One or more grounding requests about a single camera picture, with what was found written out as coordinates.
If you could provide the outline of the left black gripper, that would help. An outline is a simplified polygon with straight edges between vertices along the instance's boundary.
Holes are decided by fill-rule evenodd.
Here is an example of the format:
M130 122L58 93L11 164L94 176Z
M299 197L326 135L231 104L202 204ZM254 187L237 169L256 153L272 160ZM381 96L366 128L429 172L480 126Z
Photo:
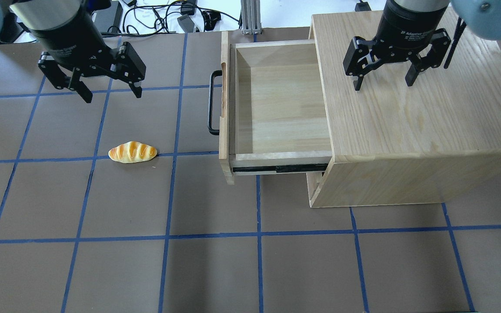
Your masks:
M109 77L142 97L145 63L130 42L109 47L88 7L27 7L27 28L44 47L38 67L54 88L75 91L91 103L93 94L82 78Z

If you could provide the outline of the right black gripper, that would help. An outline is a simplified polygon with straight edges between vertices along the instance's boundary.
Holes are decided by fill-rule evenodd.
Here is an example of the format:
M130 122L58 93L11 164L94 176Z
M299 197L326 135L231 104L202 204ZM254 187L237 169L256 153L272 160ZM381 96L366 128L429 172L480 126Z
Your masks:
M439 67L451 40L440 20L449 0L388 0L371 40L351 39L343 60L344 72L352 74L360 91L365 74L382 65L410 61L405 82L411 87L420 73Z

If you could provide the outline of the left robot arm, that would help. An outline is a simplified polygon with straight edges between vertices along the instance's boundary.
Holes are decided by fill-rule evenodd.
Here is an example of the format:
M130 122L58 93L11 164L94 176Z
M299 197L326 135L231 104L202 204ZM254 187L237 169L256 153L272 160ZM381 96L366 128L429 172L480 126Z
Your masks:
M91 13L111 6L109 0L0 0L0 31L6 14L22 20L44 52L38 67L54 88L76 92L91 103L82 77L109 77L129 85L137 98L146 66L129 42L110 48Z

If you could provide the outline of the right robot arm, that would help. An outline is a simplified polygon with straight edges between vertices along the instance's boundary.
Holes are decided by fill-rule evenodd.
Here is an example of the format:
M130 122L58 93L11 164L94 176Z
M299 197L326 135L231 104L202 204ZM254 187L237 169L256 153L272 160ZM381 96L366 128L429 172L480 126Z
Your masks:
M501 0L388 0L371 40L353 37L343 60L344 73L360 90L364 77L382 65L407 62L406 84L420 73L446 69L466 28L478 37L501 40Z

